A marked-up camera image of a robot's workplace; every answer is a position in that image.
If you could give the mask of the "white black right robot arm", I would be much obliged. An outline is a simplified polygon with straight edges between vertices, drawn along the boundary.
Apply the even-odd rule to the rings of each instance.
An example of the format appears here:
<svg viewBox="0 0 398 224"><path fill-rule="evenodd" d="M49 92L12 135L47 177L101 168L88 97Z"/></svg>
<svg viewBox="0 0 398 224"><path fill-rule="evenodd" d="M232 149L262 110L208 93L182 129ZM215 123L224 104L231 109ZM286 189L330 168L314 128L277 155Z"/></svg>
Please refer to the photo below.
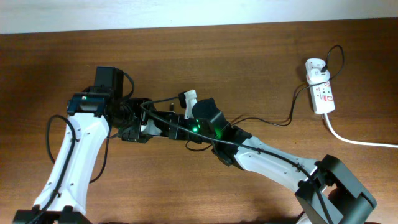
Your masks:
<svg viewBox="0 0 398 224"><path fill-rule="evenodd" d="M321 161L298 157L270 147L226 120L214 99L192 106L192 115L151 112L151 117L189 139L208 142L225 165L255 172L291 190L303 209L298 223L365 223L377 206L376 199L338 158L327 154Z"/></svg>

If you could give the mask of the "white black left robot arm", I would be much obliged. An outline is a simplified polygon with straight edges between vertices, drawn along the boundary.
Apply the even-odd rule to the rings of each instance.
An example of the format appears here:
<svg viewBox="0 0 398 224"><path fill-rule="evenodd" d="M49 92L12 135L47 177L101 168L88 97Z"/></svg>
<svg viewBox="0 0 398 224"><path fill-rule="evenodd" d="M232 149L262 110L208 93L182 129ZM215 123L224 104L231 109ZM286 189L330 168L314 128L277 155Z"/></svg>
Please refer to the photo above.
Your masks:
<svg viewBox="0 0 398 224"><path fill-rule="evenodd" d="M98 152L112 128L139 142L144 98L125 99L112 90L76 93L69 100L62 146L32 209L18 210L14 223L89 223L86 196Z"/></svg>

